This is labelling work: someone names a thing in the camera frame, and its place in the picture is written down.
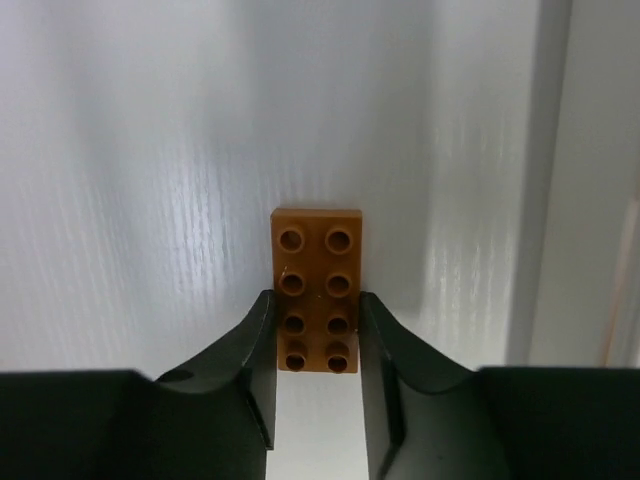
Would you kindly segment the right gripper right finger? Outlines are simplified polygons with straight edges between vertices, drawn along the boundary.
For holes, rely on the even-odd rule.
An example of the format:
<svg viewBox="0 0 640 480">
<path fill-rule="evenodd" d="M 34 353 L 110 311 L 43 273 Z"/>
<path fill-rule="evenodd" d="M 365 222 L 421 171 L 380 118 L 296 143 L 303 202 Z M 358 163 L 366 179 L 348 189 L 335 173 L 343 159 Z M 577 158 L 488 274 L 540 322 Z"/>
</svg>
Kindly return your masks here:
<svg viewBox="0 0 640 480">
<path fill-rule="evenodd" d="M 635 479 L 639 373 L 464 368 L 360 297 L 360 364 L 373 479 Z"/>
</svg>

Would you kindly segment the white three-compartment tray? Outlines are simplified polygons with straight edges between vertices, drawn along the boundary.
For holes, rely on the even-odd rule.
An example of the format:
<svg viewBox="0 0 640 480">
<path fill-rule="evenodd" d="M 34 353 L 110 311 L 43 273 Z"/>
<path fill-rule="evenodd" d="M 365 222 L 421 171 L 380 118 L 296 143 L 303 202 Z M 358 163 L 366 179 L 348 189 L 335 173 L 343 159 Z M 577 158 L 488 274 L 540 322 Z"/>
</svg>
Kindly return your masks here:
<svg viewBox="0 0 640 480">
<path fill-rule="evenodd" d="M 546 1 L 506 360 L 639 358 L 639 5 Z"/>
</svg>

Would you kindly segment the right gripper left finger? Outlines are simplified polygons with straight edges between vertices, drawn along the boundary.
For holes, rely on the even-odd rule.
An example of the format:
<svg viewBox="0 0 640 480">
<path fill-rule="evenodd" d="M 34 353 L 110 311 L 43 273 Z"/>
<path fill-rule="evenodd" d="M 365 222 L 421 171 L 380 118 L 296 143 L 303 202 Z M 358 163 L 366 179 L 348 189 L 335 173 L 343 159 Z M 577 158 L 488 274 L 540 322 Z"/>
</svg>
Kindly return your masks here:
<svg viewBox="0 0 640 480">
<path fill-rule="evenodd" d="M 275 296 L 156 379 L 134 370 L 1 377 L 5 479 L 262 479 L 274 446 Z"/>
</svg>

